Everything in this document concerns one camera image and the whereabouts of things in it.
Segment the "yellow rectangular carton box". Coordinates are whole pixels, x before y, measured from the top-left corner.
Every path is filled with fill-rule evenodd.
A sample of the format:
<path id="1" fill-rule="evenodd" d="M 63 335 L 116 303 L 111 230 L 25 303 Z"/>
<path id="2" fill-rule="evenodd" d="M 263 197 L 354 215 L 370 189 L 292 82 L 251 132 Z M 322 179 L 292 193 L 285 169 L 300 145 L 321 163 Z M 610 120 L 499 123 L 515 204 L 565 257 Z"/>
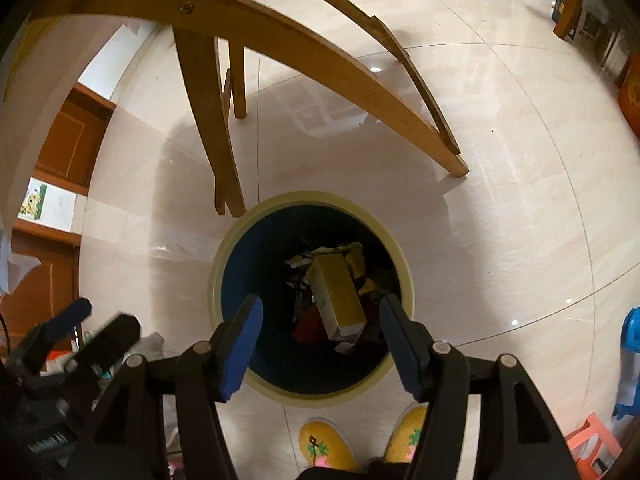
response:
<path id="1" fill-rule="evenodd" d="M 345 258 L 340 254 L 314 258 L 306 280 L 328 337 L 334 341 L 355 341 L 367 318 Z"/>

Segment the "right yellow slipper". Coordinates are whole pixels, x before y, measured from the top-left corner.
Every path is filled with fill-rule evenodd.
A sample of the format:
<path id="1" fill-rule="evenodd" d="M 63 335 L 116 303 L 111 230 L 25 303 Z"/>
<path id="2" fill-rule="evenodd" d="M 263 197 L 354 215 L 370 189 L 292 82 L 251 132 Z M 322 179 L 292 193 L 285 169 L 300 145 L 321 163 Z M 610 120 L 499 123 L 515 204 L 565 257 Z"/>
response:
<path id="1" fill-rule="evenodd" d="M 384 463 L 405 463 L 412 461 L 418 447 L 421 431 L 427 413 L 427 405 L 413 403 L 398 417 L 383 455 Z"/>

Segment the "patterned teal white tablecloth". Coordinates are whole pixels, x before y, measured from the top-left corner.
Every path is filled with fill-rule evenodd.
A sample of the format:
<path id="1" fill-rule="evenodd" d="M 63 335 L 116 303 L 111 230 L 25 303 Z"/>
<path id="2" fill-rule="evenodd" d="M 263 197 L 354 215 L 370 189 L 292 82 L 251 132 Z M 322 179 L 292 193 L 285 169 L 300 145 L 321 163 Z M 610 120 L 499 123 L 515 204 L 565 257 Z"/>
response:
<path id="1" fill-rule="evenodd" d="M 76 82 L 109 98 L 153 25 L 76 15 L 26 25 L 1 62 L 1 293 L 36 259 L 12 254 L 11 233 L 48 131 Z"/>

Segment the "red plastic bucket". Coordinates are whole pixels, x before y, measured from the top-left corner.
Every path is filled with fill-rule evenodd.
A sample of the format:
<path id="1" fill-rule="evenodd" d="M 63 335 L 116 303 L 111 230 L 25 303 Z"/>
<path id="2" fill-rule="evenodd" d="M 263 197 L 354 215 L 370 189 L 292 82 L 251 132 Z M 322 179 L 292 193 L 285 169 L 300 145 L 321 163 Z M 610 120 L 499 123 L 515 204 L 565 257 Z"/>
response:
<path id="1" fill-rule="evenodd" d="M 617 101 L 629 127 L 638 138 L 640 136 L 640 56 L 638 53 L 633 53 L 628 58 Z"/>

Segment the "pink plastic stool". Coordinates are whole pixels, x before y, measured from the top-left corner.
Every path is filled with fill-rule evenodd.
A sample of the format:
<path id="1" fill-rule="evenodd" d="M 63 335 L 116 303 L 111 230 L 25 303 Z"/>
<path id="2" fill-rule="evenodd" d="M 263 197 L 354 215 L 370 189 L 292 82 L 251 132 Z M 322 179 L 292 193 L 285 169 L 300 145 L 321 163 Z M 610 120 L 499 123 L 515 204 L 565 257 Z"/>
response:
<path id="1" fill-rule="evenodd" d="M 623 452 L 620 442 L 594 413 L 586 417 L 582 426 L 568 434 L 565 442 L 574 458 L 579 478 L 584 480 L 602 479 Z"/>

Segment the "blue plastic stool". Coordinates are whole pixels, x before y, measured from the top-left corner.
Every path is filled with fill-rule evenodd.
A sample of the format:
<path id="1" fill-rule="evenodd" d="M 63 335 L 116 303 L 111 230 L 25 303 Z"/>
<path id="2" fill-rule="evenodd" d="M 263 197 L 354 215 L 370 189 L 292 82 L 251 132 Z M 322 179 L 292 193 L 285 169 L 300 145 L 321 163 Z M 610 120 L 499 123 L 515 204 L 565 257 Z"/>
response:
<path id="1" fill-rule="evenodd" d="M 613 415 L 639 416 L 639 308 L 632 308 L 620 330 L 620 383 Z"/>

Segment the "brown wooden door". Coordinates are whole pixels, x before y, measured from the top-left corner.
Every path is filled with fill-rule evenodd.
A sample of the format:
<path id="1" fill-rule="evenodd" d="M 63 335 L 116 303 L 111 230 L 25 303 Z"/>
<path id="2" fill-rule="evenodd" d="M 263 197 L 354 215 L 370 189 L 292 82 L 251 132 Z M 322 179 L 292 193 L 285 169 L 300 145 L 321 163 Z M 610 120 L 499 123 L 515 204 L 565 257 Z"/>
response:
<path id="1" fill-rule="evenodd" d="M 115 105 L 75 84 L 56 114 L 9 216 L 3 247 L 1 343 L 15 347 L 79 297 L 82 215 Z"/>

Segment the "round yellow trash bin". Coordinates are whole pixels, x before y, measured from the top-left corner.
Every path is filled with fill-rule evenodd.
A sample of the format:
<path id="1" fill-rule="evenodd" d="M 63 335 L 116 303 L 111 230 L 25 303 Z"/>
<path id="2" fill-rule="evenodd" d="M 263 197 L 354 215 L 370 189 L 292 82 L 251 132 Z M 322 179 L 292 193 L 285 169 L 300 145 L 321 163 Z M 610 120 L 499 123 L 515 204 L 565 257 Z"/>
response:
<path id="1" fill-rule="evenodd" d="M 306 274 L 321 255 L 347 263 L 367 324 L 353 342 L 326 334 Z M 213 326 L 257 295 L 264 320 L 245 379 L 284 405 L 323 408 L 374 388 L 392 368 L 380 302 L 395 295 L 414 311 L 407 260 L 381 222 L 346 198 L 284 193 L 247 211 L 220 243 L 209 275 Z"/>

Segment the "left yellow slipper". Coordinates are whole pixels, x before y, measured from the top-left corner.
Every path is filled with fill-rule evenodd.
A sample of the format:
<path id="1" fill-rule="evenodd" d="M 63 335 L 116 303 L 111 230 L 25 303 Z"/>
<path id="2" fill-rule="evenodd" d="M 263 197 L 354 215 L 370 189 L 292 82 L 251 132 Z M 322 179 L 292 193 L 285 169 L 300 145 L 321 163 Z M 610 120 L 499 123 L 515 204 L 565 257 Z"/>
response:
<path id="1" fill-rule="evenodd" d="M 309 466 L 344 471 L 362 469 L 344 434 L 325 418 L 308 419 L 299 430 L 298 444 Z"/>

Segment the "yellow slipper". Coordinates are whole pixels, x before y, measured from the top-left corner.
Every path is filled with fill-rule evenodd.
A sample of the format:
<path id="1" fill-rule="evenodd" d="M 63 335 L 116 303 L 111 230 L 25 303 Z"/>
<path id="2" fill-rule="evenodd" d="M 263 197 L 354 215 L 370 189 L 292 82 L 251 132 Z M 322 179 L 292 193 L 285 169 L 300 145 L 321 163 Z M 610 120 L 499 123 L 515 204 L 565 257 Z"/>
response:
<path id="1" fill-rule="evenodd" d="M 383 455 L 384 463 L 405 463 L 412 461 L 418 447 L 421 431 L 427 413 L 427 405 L 413 403 L 398 417 Z"/>
<path id="2" fill-rule="evenodd" d="M 344 434 L 325 418 L 308 419 L 299 430 L 298 444 L 309 466 L 344 471 L 362 469 Z"/>

